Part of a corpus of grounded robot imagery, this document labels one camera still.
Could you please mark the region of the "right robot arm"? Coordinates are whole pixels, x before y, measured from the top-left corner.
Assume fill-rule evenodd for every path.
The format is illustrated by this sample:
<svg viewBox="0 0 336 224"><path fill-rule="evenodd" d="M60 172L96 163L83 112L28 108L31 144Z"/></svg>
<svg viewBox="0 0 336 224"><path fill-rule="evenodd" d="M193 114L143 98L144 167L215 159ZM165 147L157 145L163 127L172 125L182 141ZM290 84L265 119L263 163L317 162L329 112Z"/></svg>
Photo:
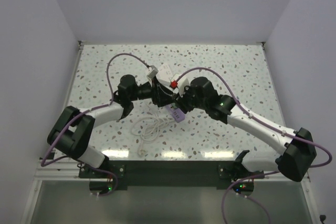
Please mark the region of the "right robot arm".
<svg viewBox="0 0 336 224"><path fill-rule="evenodd" d="M171 87L178 88L174 100L184 113L194 109L204 110L210 118L244 130L276 152L274 158L243 158L234 165L237 177L246 178L251 173L277 171L295 182L302 181L317 155L308 130L294 130L255 115L233 97L218 94L206 77L173 81Z"/></svg>

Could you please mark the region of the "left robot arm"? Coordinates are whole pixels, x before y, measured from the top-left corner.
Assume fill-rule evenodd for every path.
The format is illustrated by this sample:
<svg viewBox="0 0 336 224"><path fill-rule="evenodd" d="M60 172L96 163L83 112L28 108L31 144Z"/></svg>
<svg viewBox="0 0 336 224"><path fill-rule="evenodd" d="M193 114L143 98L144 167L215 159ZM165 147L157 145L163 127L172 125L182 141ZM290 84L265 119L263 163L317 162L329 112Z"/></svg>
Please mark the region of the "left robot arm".
<svg viewBox="0 0 336 224"><path fill-rule="evenodd" d="M67 157L89 165L93 175L103 178L109 171L109 158L89 145L93 129L124 119L133 110L133 101L145 99L151 99L153 104L163 107L173 102L173 92L160 84L156 77L137 85L134 76L124 75L113 93L112 103L91 109L65 107L50 131L47 143L51 149L56 148Z"/></svg>

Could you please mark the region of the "purple power strip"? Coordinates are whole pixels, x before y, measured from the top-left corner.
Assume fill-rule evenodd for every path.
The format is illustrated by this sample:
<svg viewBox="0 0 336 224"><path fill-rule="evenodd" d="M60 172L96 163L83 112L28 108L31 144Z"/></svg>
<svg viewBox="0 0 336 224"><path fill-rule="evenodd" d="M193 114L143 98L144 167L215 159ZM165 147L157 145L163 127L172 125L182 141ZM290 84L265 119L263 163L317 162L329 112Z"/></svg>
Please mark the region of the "purple power strip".
<svg viewBox="0 0 336 224"><path fill-rule="evenodd" d="M180 123L185 120L185 114L178 107L176 109L171 109L171 104L166 105L165 108L168 110L172 118L176 123Z"/></svg>

